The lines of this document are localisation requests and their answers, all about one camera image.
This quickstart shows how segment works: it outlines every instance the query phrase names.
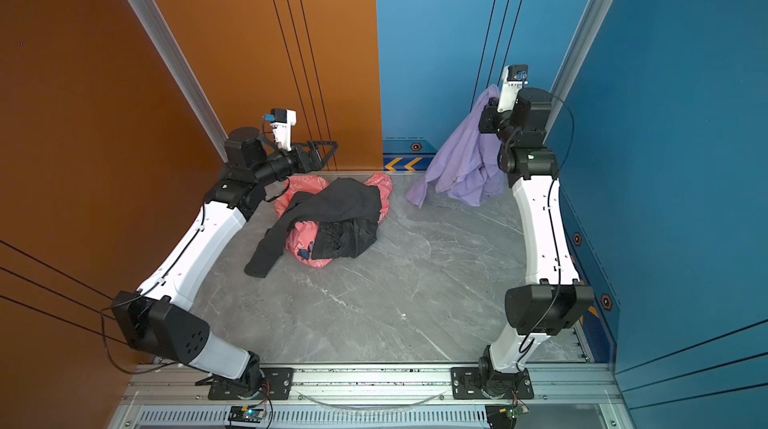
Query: black mounting plate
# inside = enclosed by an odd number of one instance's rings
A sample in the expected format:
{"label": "black mounting plate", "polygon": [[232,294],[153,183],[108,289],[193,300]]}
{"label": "black mounting plate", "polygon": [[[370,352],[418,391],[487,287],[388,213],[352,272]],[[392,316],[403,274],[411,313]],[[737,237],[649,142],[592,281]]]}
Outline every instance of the black mounting plate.
{"label": "black mounting plate", "polygon": [[[293,367],[261,367],[261,370],[264,372],[264,377],[270,382],[270,399],[272,401],[287,400],[293,384]],[[231,382],[229,379],[215,377],[208,391],[208,400],[232,401],[242,398],[245,392],[243,388],[233,385]],[[263,396],[263,392],[254,394],[255,399]]]}
{"label": "black mounting plate", "polygon": [[533,399],[533,385],[528,369],[518,372],[514,378],[507,381],[491,379],[487,382],[484,392],[480,387],[480,370],[477,367],[451,367],[451,381],[453,384],[453,398],[464,399],[492,399],[488,394],[493,394],[493,399]]}

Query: ventilation grille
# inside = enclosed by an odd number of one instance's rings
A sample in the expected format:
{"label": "ventilation grille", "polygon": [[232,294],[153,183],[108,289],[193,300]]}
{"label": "ventilation grille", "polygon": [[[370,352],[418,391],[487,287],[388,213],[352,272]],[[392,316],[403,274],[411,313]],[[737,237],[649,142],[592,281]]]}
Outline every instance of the ventilation grille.
{"label": "ventilation grille", "polygon": [[229,406],[144,406],[139,427],[222,427],[228,414]]}
{"label": "ventilation grille", "polygon": [[337,411],[326,409],[275,409],[272,427],[323,426],[323,425],[464,425],[485,422],[485,410],[439,408],[412,411]]}
{"label": "ventilation grille", "polygon": [[[230,406],[144,406],[139,427],[225,427]],[[482,405],[436,406],[410,411],[353,411],[306,405],[275,407],[270,429],[288,427],[487,426]]]}

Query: black line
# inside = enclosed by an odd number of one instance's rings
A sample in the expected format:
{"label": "black line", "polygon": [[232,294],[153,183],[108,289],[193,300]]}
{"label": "black line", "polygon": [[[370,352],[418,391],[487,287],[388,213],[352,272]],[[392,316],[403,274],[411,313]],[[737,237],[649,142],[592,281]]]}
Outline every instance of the black line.
{"label": "black line", "polygon": [[[57,315],[53,315],[53,314],[51,314],[50,312],[46,312],[46,311],[43,311],[43,310],[41,310],[41,309],[33,308],[31,305],[26,305],[26,304],[25,304],[25,303],[23,303],[23,302],[19,302],[19,301],[16,301],[15,299],[11,299],[11,298],[9,298],[9,297],[5,297],[5,295],[2,295],[2,294],[0,294],[0,299],[5,299],[6,301],[9,301],[9,302],[13,302],[13,303],[15,303],[15,304],[21,305],[22,307],[25,307],[25,308],[27,308],[27,309],[32,309],[32,310],[33,310],[33,311],[35,311],[35,312],[39,312],[40,314],[45,314],[45,315],[47,315],[47,316],[50,316],[50,317],[52,317],[53,319],[58,319],[58,320],[60,320],[61,322],[66,322],[67,324],[71,324],[71,325],[73,325],[73,326],[74,326],[74,327],[76,327],[76,328],[81,328],[81,329],[85,329],[85,330],[86,330],[86,331],[88,331],[88,332],[93,332],[93,333],[94,333],[94,334],[96,334],[97,336],[101,337],[101,332],[99,332],[99,331],[94,331],[93,329],[89,329],[89,328],[86,328],[86,327],[85,327],[85,326],[83,326],[83,325],[77,324],[77,323],[75,323],[75,322],[72,322],[72,321],[68,321],[67,319],[62,319],[62,318],[58,317]],[[121,344],[125,344],[125,345],[128,345],[128,344],[126,344],[124,341],[121,341],[120,339],[115,339],[115,338],[112,338],[112,337],[110,337],[110,336],[107,336],[107,337],[108,337],[108,338],[110,338],[112,341],[115,341],[115,342],[119,342],[119,343],[121,343]]]}
{"label": "black line", "polygon": [[724,362],[723,364],[718,364],[718,365],[714,365],[714,366],[705,367],[704,369],[698,369],[697,371],[686,372],[685,374],[681,374],[679,376],[667,377],[666,379],[662,379],[661,381],[649,382],[648,384],[643,384],[641,386],[632,387],[631,389],[624,389],[621,392],[634,391],[635,389],[641,389],[642,387],[648,387],[648,386],[652,386],[652,385],[656,385],[656,384],[661,384],[662,382],[672,381],[673,379],[679,379],[680,377],[686,377],[686,376],[698,374],[700,372],[710,371],[712,369],[717,369],[718,367],[730,366],[732,364],[748,361],[750,359],[756,359],[757,357],[763,357],[763,356],[766,356],[766,355],[768,355],[768,352],[763,352],[762,354],[755,354],[754,356],[749,356],[749,357],[742,357],[741,359],[736,359],[735,361]]}
{"label": "black line", "polygon": [[[84,307],[84,308],[86,308],[86,309],[88,309],[88,310],[90,310],[90,311],[93,311],[93,312],[95,312],[96,314],[98,314],[98,313],[99,313],[99,311],[97,311],[96,309],[93,309],[93,308],[91,308],[90,306],[87,306],[87,305],[83,304],[83,303],[82,303],[82,302],[80,302],[80,301],[76,301],[76,300],[74,300],[74,299],[72,299],[72,298],[69,298],[69,297],[67,297],[67,296],[63,295],[61,292],[57,292],[57,291],[54,291],[53,289],[49,289],[49,288],[45,287],[43,284],[38,284],[37,282],[35,282],[35,281],[31,280],[31,279],[27,279],[27,278],[25,278],[23,275],[20,275],[20,274],[16,274],[14,271],[12,271],[12,270],[10,270],[10,269],[6,269],[6,268],[4,268],[4,267],[0,266],[0,271],[5,271],[5,272],[8,272],[10,275],[14,275],[14,276],[18,277],[19,279],[22,279],[22,280],[24,280],[24,281],[27,281],[27,282],[29,282],[30,284],[34,284],[34,285],[38,286],[40,289],[45,289],[45,290],[46,290],[46,291],[48,291],[48,292],[53,292],[53,293],[54,293],[54,294],[56,294],[57,296],[59,296],[59,297],[63,297],[64,299],[67,299],[68,301],[74,302],[75,304],[77,304],[77,305],[79,305],[79,306],[82,306],[82,307]],[[109,318],[109,319],[112,319],[112,320],[114,321],[114,318],[111,318],[111,317],[110,317],[110,316],[108,316],[108,315],[105,315],[105,317],[106,317],[106,318]]]}
{"label": "black line", "polygon": [[656,357],[655,359],[651,359],[650,361],[646,361],[646,362],[644,362],[644,363],[642,363],[642,364],[638,364],[638,365],[635,365],[635,366],[632,366],[632,367],[628,367],[628,368],[626,368],[626,369],[622,369],[621,371],[617,372],[616,374],[617,374],[617,375],[619,375],[619,374],[621,374],[622,372],[627,372],[627,371],[631,371],[632,369],[637,369],[638,367],[642,367],[642,366],[645,366],[646,364],[650,364],[651,362],[660,361],[661,359],[664,359],[665,357],[674,356],[674,355],[676,355],[676,354],[679,354],[680,352],[685,352],[685,351],[687,351],[687,350],[689,350],[689,349],[693,349],[694,347],[699,347],[699,346],[701,346],[701,345],[709,344],[710,342],[716,341],[716,340],[718,340],[718,339],[726,338],[726,337],[728,337],[728,336],[730,336],[730,335],[734,335],[734,334],[736,334],[737,332],[741,332],[741,331],[745,331],[745,330],[747,330],[747,329],[751,329],[751,328],[754,328],[754,327],[756,327],[756,326],[759,326],[759,325],[765,324],[766,322],[768,322],[768,319],[763,319],[763,320],[762,320],[762,321],[760,321],[760,322],[755,322],[754,324],[750,324],[750,325],[744,326],[743,328],[740,328],[740,329],[736,329],[735,331],[726,332],[726,333],[725,333],[725,334],[723,334],[723,335],[719,335],[719,336],[717,336],[717,337],[715,337],[715,338],[707,339],[706,341],[701,341],[701,342],[699,342],[698,344],[694,344],[694,345],[690,345],[690,346],[688,346],[688,347],[684,347],[684,348],[682,348],[682,349],[679,349],[678,351],[675,351],[675,352],[670,352],[670,353],[669,353],[669,354],[667,354],[667,355],[663,355],[663,356],[660,356],[660,357]]}
{"label": "black line", "polygon": [[[322,99],[322,86],[320,85],[320,75],[318,75],[317,73],[317,63],[315,62],[315,52],[314,50],[312,50],[312,38],[310,38],[310,27],[306,23],[306,14],[304,13],[304,2],[302,0],[299,0],[299,4],[301,5],[301,15],[304,18],[304,28],[306,29],[306,39],[310,43],[310,56],[312,57],[312,65],[315,68],[315,79],[317,80],[317,89],[320,92],[320,105],[322,106],[322,115],[325,117],[325,120],[326,120],[326,131],[328,131],[328,140],[333,140],[333,137],[331,136],[331,126],[328,123],[328,113],[326,112],[326,103]],[[336,165],[335,153],[331,156],[331,159],[333,159],[334,170],[338,171],[339,166]]]}
{"label": "black line", "polygon": [[[290,59],[290,51],[288,50],[288,41],[286,40],[286,34],[283,31],[283,23],[280,21],[280,13],[277,11],[277,2],[275,2],[275,0],[272,0],[272,4],[275,7],[275,15],[277,16],[277,24],[280,26],[280,33],[283,34],[283,43],[286,46],[286,55],[288,56],[290,71],[293,73],[293,82],[296,84],[296,92],[298,92],[299,94],[299,103],[301,104],[301,112],[304,115],[304,120],[307,120],[306,110],[304,109],[304,99],[301,97],[301,91],[299,90],[299,80],[296,78],[296,71],[293,70],[293,61]],[[312,127],[309,124],[306,125],[306,129],[310,133],[310,138],[314,138],[312,136]]]}
{"label": "black line", "polygon": [[485,81],[485,87],[488,87],[488,84],[491,83],[491,74],[493,74],[493,65],[496,63],[496,53],[498,52],[498,43],[502,41],[502,32],[504,32],[504,22],[507,20],[507,11],[509,10],[509,0],[507,0],[507,5],[504,7],[504,17],[502,17],[502,27],[498,30],[498,38],[496,39],[496,48],[493,50],[493,60],[491,61],[491,69],[488,70],[488,80]]}
{"label": "black line", "polygon": [[99,295],[103,295],[105,298],[109,299],[110,301],[112,300],[112,298],[111,298],[111,297],[109,297],[108,295],[106,295],[104,292],[101,292],[101,291],[98,291],[98,290],[96,290],[96,289],[93,289],[93,288],[92,288],[90,285],[88,285],[88,284],[85,284],[84,282],[81,282],[81,281],[79,281],[79,280],[77,280],[77,279],[73,278],[71,275],[65,274],[64,272],[62,272],[62,271],[60,271],[60,270],[56,269],[55,267],[53,267],[53,266],[52,266],[52,265],[50,265],[50,264],[45,264],[45,263],[44,263],[43,261],[41,261],[40,259],[38,259],[38,258],[34,257],[33,255],[27,254],[26,252],[22,251],[21,249],[17,249],[17,248],[15,248],[14,246],[10,245],[8,242],[5,242],[5,241],[3,241],[3,240],[1,240],[1,239],[0,239],[0,243],[3,243],[4,245],[6,245],[7,247],[9,247],[9,248],[13,249],[14,251],[17,251],[19,254],[23,254],[23,255],[25,255],[25,256],[27,256],[27,257],[29,257],[29,258],[30,258],[30,259],[32,259],[33,261],[36,261],[36,262],[39,262],[40,264],[43,264],[43,265],[44,265],[45,267],[47,267],[48,269],[51,269],[51,270],[52,270],[52,271],[54,271],[54,272],[58,272],[59,274],[63,275],[65,278],[67,278],[67,279],[71,279],[72,281],[75,281],[75,282],[77,282],[77,283],[78,283],[78,284],[80,284],[81,286],[83,286],[83,287],[85,287],[85,288],[88,288],[88,289],[91,289],[91,290],[92,290],[93,292],[95,292],[96,294],[99,294]]}
{"label": "black line", "polygon": [[469,103],[469,110],[472,111],[472,106],[475,105],[475,94],[478,91],[478,82],[480,82],[480,70],[482,69],[482,60],[485,59],[485,46],[488,44],[488,34],[491,31],[491,21],[493,20],[493,10],[496,7],[496,0],[493,0],[491,5],[491,16],[488,18],[488,28],[485,31],[485,42],[482,44],[482,55],[480,56],[480,65],[478,66],[478,76],[475,79],[475,90],[472,92],[472,101]]}
{"label": "black line", "polygon": [[509,47],[512,45],[512,36],[514,35],[514,28],[518,26],[518,17],[520,17],[520,8],[523,6],[523,0],[520,0],[518,4],[518,13],[514,16],[514,24],[512,24],[512,33],[509,34],[509,43],[507,43],[507,51],[504,53],[504,60],[502,61],[502,71],[499,73],[498,78],[502,78],[504,73],[504,64],[507,63],[507,57],[509,56]]}
{"label": "black line", "polygon": [[312,97],[312,88],[310,87],[310,78],[306,75],[306,64],[304,63],[304,55],[301,52],[301,42],[299,42],[299,33],[296,30],[296,22],[294,22],[293,20],[293,11],[290,9],[290,0],[286,0],[286,4],[288,4],[288,14],[290,15],[290,23],[293,26],[293,35],[296,38],[296,47],[299,49],[299,59],[301,59],[301,68],[304,70],[304,79],[306,80],[306,90],[310,92],[310,103],[312,104],[312,112],[315,114],[315,124],[317,125],[317,131],[320,133],[320,138],[322,138],[322,131],[320,130],[320,120],[317,118],[317,111],[315,110],[315,98]]}
{"label": "black line", "polygon": [[680,399],[673,399],[672,401],[656,402],[654,404],[646,404],[644,406],[637,406],[637,407],[628,407],[628,410],[629,411],[634,411],[635,409],[644,409],[646,407],[660,406],[660,405],[664,405],[664,404],[670,404],[670,403],[673,403],[673,402],[689,401],[691,399],[698,399],[699,397],[717,396],[717,395],[721,395],[721,394],[728,394],[729,392],[745,391],[747,389],[756,389],[758,387],[764,387],[764,386],[768,386],[768,382],[762,382],[760,384],[755,384],[755,385],[751,385],[751,386],[736,387],[734,389],[725,389],[724,391],[711,392],[709,394],[681,397]]}

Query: yellow chevron stripe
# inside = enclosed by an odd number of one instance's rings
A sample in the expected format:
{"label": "yellow chevron stripe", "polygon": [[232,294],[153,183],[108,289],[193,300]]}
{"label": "yellow chevron stripe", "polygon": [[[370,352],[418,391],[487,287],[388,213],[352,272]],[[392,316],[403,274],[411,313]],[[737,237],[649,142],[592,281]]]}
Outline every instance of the yellow chevron stripe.
{"label": "yellow chevron stripe", "polygon": [[409,171],[416,171],[416,169],[414,169],[414,168],[413,168],[413,165],[414,165],[414,164],[416,164],[416,163],[417,163],[418,161],[420,161],[420,160],[422,160],[422,158],[421,158],[421,157],[417,157],[417,158],[413,159],[411,162],[409,162],[408,164],[406,164],[406,168],[407,168]]}
{"label": "yellow chevron stripe", "polygon": [[387,169],[388,171],[395,172],[397,170],[395,169],[395,164],[397,164],[400,161],[402,161],[402,157],[395,157],[394,159],[392,159],[392,161],[389,164],[385,165],[384,168]]}

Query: blue wall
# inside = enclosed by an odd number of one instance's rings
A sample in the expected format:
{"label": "blue wall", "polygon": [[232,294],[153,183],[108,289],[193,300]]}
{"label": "blue wall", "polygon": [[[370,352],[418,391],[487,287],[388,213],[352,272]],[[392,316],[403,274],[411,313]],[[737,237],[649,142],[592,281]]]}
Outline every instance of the blue wall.
{"label": "blue wall", "polygon": [[767,28],[766,0],[615,0],[568,96],[563,188],[620,309],[639,428],[765,425],[764,387],[656,404],[762,384],[768,357],[653,383],[768,351],[768,325],[631,367],[768,318]]}
{"label": "blue wall", "polygon": [[[527,63],[550,88],[588,0],[524,0],[508,63]],[[385,139],[439,148],[472,107],[493,0],[376,0]],[[498,79],[520,0],[496,0],[477,94]],[[497,52],[491,70],[494,52]]]}

